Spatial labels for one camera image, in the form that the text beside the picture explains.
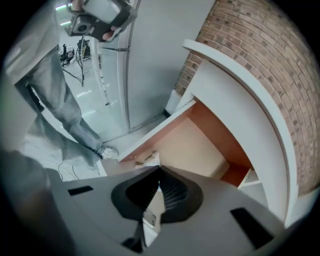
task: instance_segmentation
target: door handle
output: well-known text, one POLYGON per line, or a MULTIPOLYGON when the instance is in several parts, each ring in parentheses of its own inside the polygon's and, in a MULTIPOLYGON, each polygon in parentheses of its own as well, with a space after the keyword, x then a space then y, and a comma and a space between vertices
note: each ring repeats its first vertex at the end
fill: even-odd
POLYGON ((129 52, 130 51, 130 46, 127 48, 109 48, 109 47, 101 47, 101 49, 113 51, 113 52, 129 52))

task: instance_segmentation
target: person's leg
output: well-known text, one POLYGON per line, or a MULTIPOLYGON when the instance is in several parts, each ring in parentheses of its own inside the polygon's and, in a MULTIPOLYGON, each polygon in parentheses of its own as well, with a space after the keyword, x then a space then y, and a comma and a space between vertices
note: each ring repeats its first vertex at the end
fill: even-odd
POLYGON ((27 80, 42 103, 79 144, 99 155, 104 152, 101 138, 82 118, 80 107, 66 83, 55 48, 30 71, 27 80))
POLYGON ((81 166, 88 170, 98 169, 100 159, 86 147, 66 138, 44 118, 34 103, 23 79, 15 86, 22 97, 37 113, 33 125, 24 139, 24 144, 37 148, 38 152, 55 159, 57 163, 69 162, 73 166, 81 166))

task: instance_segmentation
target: white shirt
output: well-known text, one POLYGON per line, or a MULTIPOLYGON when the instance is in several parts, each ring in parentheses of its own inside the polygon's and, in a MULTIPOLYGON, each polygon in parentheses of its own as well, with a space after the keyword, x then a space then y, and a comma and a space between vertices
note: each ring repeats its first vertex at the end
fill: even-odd
POLYGON ((55 1, 47 1, 26 24, 5 58, 10 82, 16 84, 58 44, 55 1))

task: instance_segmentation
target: hand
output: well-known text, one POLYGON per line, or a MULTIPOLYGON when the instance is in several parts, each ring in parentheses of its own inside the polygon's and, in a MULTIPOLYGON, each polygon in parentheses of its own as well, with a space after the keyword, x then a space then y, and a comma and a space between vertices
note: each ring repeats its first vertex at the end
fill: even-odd
MULTIPOLYGON (((84 0, 73 0, 73 1, 72 1, 73 10, 75 10, 75 11, 81 11, 83 4, 84 4, 84 0)), ((115 26, 112 26, 112 27, 111 27, 111 31, 109 31, 108 33, 105 33, 105 34, 102 36, 102 39, 106 41, 106 40, 112 38, 112 36, 114 35, 116 29, 117 29, 117 28, 116 28, 115 26)))

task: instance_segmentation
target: open drawer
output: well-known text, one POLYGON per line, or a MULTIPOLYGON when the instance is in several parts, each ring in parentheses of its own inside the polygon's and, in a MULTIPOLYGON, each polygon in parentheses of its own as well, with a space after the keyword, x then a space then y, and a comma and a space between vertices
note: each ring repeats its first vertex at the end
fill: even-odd
POLYGON ((116 164, 114 160, 107 161, 117 169, 116 173, 130 171, 136 162, 143 163, 153 151, 159 152, 161 165, 223 180, 237 187, 252 169, 234 136, 197 100, 188 102, 133 144, 118 157, 116 164))

